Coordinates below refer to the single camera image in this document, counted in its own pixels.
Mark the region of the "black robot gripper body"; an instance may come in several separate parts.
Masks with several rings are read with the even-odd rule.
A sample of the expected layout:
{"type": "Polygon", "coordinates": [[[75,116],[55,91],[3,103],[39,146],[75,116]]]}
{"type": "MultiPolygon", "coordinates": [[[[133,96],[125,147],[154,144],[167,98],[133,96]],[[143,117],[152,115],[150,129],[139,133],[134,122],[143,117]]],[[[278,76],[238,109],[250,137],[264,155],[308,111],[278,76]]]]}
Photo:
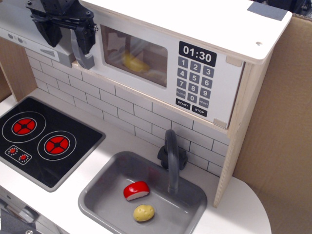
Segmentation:
{"type": "Polygon", "coordinates": [[[31,11],[31,18],[38,30],[43,32],[60,27],[98,30],[93,21],[94,13],[78,0],[28,0],[25,7],[31,11]]]}

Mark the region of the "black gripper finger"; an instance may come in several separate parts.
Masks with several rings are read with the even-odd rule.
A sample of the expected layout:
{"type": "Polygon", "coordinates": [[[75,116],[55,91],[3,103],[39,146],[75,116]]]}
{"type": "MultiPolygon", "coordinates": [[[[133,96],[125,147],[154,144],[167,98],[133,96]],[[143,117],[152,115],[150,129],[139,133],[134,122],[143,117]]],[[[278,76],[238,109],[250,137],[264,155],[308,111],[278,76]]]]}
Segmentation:
{"type": "Polygon", "coordinates": [[[74,30],[78,46],[86,55],[96,43],[96,25],[78,25],[74,30]]]}
{"type": "Polygon", "coordinates": [[[57,25],[50,21],[35,21],[35,25],[50,46],[56,47],[58,45],[62,39],[62,33],[57,25]]]}

